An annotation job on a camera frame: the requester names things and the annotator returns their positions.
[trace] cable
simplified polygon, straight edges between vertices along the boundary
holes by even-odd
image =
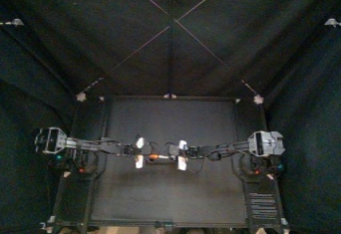
[[[189,170],[192,173],[195,173],[195,174],[200,174],[201,171],[203,171],[203,169],[204,169],[204,162],[205,162],[205,158],[201,158],[201,166],[200,166],[200,169],[199,169],[199,170],[193,170],[193,169],[191,169],[189,166],[188,166],[188,170]]]

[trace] small object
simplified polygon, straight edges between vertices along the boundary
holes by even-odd
[[[42,230],[46,230],[47,229],[47,224],[45,222],[41,222],[39,224],[42,224]]]
[[[150,155],[150,159],[158,159],[158,158],[160,158],[160,156],[157,154]]]
[[[177,169],[186,170],[186,158],[182,156],[177,158]]]
[[[186,141],[185,140],[181,140],[180,143],[178,143],[178,148],[181,150],[188,150],[188,146],[186,146]]]
[[[256,95],[253,101],[261,105],[264,103],[264,97],[261,95]]]
[[[49,223],[54,223],[57,221],[57,216],[51,215],[49,219]]]
[[[13,21],[13,25],[15,25],[15,26],[25,26],[25,23],[23,23],[23,21],[21,19],[15,19]]]
[[[289,224],[285,218],[281,218],[281,223],[283,223],[283,225],[288,225]]]
[[[326,22],[326,26],[331,26],[331,25],[336,28],[338,25],[341,26],[341,23],[339,23],[335,18],[331,18]]]
[[[70,175],[71,175],[71,171],[66,171],[63,174],[65,178],[67,178]]]
[[[176,95],[174,94],[166,94],[165,99],[173,99],[176,100]]]
[[[146,139],[144,137],[141,137],[137,142],[138,149],[142,149],[145,147],[145,144],[146,144]]]
[[[144,155],[137,155],[137,163],[136,163],[137,168],[144,168],[145,167],[145,156]]]
[[[77,98],[80,102],[84,102],[88,99],[88,95],[85,94],[85,92],[81,92],[77,94]]]
[[[267,174],[267,176],[269,177],[271,180],[275,179],[272,174]]]

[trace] black ceiling fabric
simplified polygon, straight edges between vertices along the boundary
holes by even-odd
[[[89,94],[241,98],[253,96],[241,79],[261,94],[269,91],[339,1],[9,0],[7,5],[76,94],[105,78]]]

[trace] black curtain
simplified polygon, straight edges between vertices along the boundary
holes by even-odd
[[[2,21],[17,18],[0,11]],[[35,153],[35,131],[73,124],[73,92],[42,53],[27,30],[0,27],[0,233],[38,233],[51,215],[58,175]]]
[[[285,215],[300,233],[340,233],[341,29],[322,24],[281,74],[269,123],[287,137]]]

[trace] orange object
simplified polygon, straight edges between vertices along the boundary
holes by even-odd
[[[160,158],[160,156],[157,154],[150,155],[150,159],[158,159],[158,158]]]

